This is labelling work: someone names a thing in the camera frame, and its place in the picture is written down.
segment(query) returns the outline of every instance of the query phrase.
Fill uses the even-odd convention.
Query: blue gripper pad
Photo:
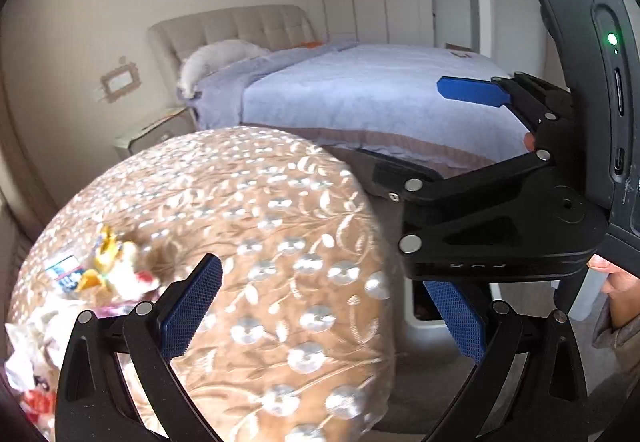
[[[480,364],[486,344],[484,324],[450,281],[425,281],[424,286],[453,336],[460,353]]]
[[[165,361],[183,356],[222,285],[220,259],[207,255],[193,270],[182,295],[160,324],[160,352]]]
[[[438,81],[438,92],[445,99],[466,101],[490,107],[511,103],[511,96],[500,85],[481,79],[443,76]]]

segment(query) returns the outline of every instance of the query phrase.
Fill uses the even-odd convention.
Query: gray sleeve
[[[613,330],[607,298],[593,333],[594,348],[611,348],[622,372],[632,378],[635,385],[640,377],[640,316],[621,329]]]

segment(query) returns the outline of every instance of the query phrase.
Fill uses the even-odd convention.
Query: tufted beige headboard
[[[175,95],[180,65],[195,50],[229,38],[241,38],[271,50],[312,42],[313,29],[297,6],[251,6],[179,16],[148,30],[164,83]]]

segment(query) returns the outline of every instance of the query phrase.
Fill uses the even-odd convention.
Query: floral pattern
[[[127,159],[43,232],[10,321],[53,292],[47,261],[85,260],[101,223],[144,246],[161,290],[206,253],[222,260],[223,286],[172,367],[226,442],[356,440],[382,417],[394,365],[383,242],[353,175],[324,150],[237,127]],[[83,298],[119,300],[105,290]],[[127,356],[122,365],[146,426],[163,433]]]

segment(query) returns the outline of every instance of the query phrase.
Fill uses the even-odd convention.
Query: nightstand
[[[127,159],[144,149],[164,143],[171,137],[196,131],[195,121],[187,107],[155,112],[116,138],[114,147],[121,159]]]

